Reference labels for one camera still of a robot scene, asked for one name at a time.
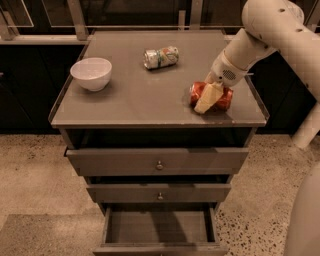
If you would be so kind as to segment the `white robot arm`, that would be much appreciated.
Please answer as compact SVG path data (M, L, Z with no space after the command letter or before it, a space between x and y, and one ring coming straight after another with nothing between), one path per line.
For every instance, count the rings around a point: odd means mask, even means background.
M301 9L289 0L247 0L244 27L214 60L194 110L205 113L259 60L277 51L320 102L320 37L303 25ZM284 256L320 256L320 162L297 192Z

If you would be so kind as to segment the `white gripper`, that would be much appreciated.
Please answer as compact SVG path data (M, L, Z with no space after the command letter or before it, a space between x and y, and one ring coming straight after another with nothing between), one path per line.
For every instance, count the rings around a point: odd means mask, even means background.
M196 82L193 89L194 110L203 114L223 95L223 86L236 85L248 72L247 68L231 62L226 51L220 52L214 60L205 82Z

